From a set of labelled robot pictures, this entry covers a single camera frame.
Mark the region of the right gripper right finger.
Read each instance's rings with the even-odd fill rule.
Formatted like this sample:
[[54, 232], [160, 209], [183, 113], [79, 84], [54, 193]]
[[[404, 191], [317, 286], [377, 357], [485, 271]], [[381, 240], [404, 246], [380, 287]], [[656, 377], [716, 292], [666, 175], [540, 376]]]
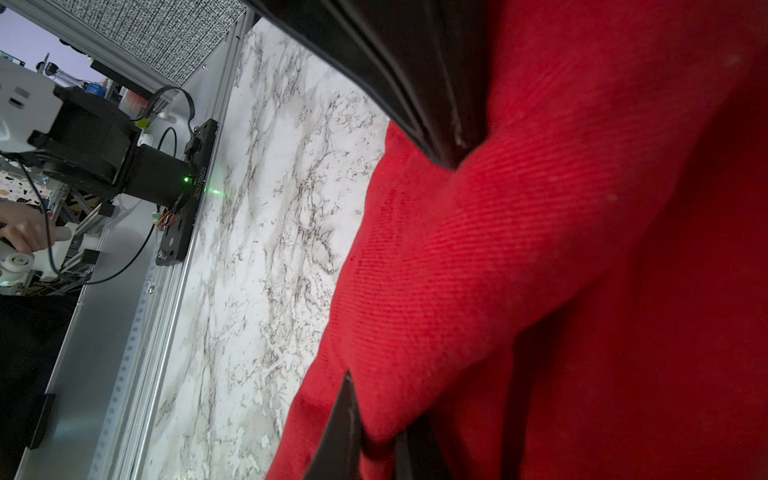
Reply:
[[427, 417], [420, 417], [395, 438], [396, 480], [449, 480], [450, 473]]

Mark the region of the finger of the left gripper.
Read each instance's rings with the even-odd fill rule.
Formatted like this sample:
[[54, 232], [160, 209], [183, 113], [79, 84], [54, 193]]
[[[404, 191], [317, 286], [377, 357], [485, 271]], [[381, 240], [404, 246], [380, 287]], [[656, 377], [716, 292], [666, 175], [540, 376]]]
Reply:
[[252, 0], [258, 15], [360, 87], [435, 165], [486, 137], [484, 1]]

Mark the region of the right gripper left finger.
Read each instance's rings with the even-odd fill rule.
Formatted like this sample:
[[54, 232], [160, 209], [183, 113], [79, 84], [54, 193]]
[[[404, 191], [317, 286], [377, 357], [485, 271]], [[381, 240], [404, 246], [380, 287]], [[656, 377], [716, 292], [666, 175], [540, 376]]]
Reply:
[[363, 425], [353, 379], [345, 373], [304, 480], [360, 479]]

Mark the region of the red long pants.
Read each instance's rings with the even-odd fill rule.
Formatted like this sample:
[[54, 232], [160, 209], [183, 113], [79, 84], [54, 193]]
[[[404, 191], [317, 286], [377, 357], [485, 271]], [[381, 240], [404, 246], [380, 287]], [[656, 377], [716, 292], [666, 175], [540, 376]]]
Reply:
[[455, 479], [767, 475], [767, 5], [485, 1], [487, 138], [397, 127], [271, 479], [353, 382], [357, 474], [426, 420]]

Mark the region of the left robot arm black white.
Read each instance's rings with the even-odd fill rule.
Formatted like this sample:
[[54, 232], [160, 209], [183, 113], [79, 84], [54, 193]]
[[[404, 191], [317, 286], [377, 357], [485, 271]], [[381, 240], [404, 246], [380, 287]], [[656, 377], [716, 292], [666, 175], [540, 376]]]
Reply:
[[[352, 80], [437, 166], [455, 169], [486, 136], [482, 1], [255, 1], [260, 16]], [[166, 207], [198, 197], [212, 124], [183, 159], [139, 143], [108, 101], [18, 65], [1, 67], [1, 150], [104, 199]]]

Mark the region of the operator bare hand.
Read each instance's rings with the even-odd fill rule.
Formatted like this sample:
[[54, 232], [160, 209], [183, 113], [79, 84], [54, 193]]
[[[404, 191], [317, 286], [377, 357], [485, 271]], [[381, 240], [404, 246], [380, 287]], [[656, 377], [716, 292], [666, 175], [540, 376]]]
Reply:
[[33, 254], [58, 241], [70, 240], [71, 231], [56, 227], [48, 214], [31, 206], [1, 201], [1, 237], [19, 252]]

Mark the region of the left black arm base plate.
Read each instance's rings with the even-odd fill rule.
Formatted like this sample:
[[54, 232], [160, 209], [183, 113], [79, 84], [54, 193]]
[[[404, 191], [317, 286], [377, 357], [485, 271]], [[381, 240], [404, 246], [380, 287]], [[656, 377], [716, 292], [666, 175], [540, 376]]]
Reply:
[[218, 129], [219, 123], [208, 119], [194, 129], [193, 137], [185, 145], [185, 160], [191, 172], [178, 181], [181, 195], [159, 221], [162, 236], [156, 256], [158, 266], [175, 265], [187, 257]]

